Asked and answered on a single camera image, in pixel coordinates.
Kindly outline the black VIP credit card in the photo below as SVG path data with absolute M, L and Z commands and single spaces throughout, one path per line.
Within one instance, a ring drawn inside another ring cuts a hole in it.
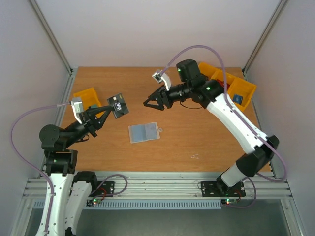
M 110 106 L 113 107 L 113 114 L 115 119 L 121 118 L 122 116 L 129 113 L 126 101 L 122 93 L 116 94 L 108 98 L 107 102 Z

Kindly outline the beige card holder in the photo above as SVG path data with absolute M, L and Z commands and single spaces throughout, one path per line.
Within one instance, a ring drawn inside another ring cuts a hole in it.
M 128 127 L 130 143 L 140 143 L 150 140 L 160 139 L 160 133 L 163 131 L 158 127 L 157 122 L 145 124 L 130 125 Z

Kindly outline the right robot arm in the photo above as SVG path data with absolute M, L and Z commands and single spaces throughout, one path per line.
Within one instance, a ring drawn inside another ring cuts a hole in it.
M 279 145 L 279 139 L 275 135 L 267 136 L 248 120 L 224 93 L 223 86 L 200 72 L 195 60 L 181 61 L 176 68 L 181 84 L 172 85 L 165 73 L 156 71 L 152 77 L 159 84 L 163 83 L 163 86 L 155 90 L 143 104 L 163 111 L 165 108 L 171 108 L 174 102 L 191 99 L 225 125 L 245 152 L 216 180 L 216 189 L 223 196 L 228 195 L 238 182 L 255 176 L 272 160 Z

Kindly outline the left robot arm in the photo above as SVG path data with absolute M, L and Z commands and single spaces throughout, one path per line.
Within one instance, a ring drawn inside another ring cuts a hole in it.
M 99 183 L 95 172 L 75 172 L 78 152 L 69 147 L 88 134 L 96 137 L 113 110 L 112 106 L 88 108 L 66 128 L 49 124 L 41 129 L 47 193 L 38 236 L 76 235 L 86 199 L 98 192 Z

